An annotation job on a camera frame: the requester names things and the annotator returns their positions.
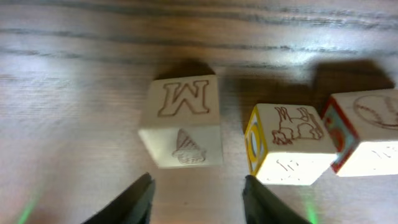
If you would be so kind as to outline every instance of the toy block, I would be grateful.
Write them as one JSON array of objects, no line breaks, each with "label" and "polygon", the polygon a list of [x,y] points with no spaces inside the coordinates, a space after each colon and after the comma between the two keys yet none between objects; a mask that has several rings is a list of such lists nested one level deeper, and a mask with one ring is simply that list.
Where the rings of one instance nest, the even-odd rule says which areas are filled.
[{"label": "toy block", "polygon": [[216,75],[156,80],[139,135],[161,168],[223,163]]},{"label": "toy block", "polygon": [[257,104],[245,144],[250,173],[263,184],[311,185],[336,159],[312,106]]},{"label": "toy block", "polygon": [[332,94],[322,118],[338,176],[398,174],[398,90]]}]

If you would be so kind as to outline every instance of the green light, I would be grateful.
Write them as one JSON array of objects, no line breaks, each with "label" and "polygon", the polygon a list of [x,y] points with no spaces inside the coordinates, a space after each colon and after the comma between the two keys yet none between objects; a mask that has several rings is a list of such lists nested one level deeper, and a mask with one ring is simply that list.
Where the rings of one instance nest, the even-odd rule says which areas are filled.
[{"label": "green light", "polygon": [[37,201],[39,200],[39,196],[36,195],[30,202],[25,206],[25,209],[22,211],[21,216],[18,219],[17,224],[24,224],[26,223],[27,219],[29,218],[30,214],[32,214],[33,209],[36,206]]},{"label": "green light", "polygon": [[313,189],[302,188],[300,191],[300,196],[304,201],[307,220],[312,224],[318,224],[317,208],[313,204]]},{"label": "green light", "polygon": [[318,224],[318,216],[315,212],[312,202],[306,202],[305,208],[307,209],[307,219],[310,221],[310,223]]}]

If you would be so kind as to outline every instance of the engraved letter m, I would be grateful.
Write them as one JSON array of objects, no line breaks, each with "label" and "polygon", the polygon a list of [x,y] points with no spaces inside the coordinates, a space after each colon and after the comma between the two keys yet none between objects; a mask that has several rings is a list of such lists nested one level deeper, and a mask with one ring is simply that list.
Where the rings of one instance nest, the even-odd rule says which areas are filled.
[{"label": "engraved letter m", "polygon": [[166,90],[166,97],[163,107],[158,111],[157,115],[175,116],[183,104],[185,104],[192,114],[207,114],[210,109],[206,106],[206,86],[209,85],[208,80],[194,81],[181,85],[178,83],[167,83],[163,86]]}]

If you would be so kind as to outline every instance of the yellow block face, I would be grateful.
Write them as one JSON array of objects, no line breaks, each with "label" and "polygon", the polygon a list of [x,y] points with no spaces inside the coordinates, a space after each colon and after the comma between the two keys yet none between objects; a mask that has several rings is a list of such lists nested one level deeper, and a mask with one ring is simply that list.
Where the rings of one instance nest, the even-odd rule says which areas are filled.
[{"label": "yellow block face", "polygon": [[249,170],[251,175],[257,175],[262,162],[267,156],[267,142],[264,137],[257,106],[254,107],[248,128],[244,133],[244,143],[248,154]]}]

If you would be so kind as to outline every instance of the wooden table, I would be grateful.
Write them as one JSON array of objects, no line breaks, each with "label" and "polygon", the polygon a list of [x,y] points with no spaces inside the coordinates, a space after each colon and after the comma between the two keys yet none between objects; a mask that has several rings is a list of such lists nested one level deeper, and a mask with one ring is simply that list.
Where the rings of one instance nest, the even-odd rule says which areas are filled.
[{"label": "wooden table", "polygon": [[[244,223],[243,129],[257,102],[316,106],[393,88],[390,0],[0,1],[0,223],[80,223],[145,172],[151,223]],[[219,77],[222,167],[158,170],[137,135],[151,80]],[[396,223],[396,176],[270,186],[319,223]]]}]

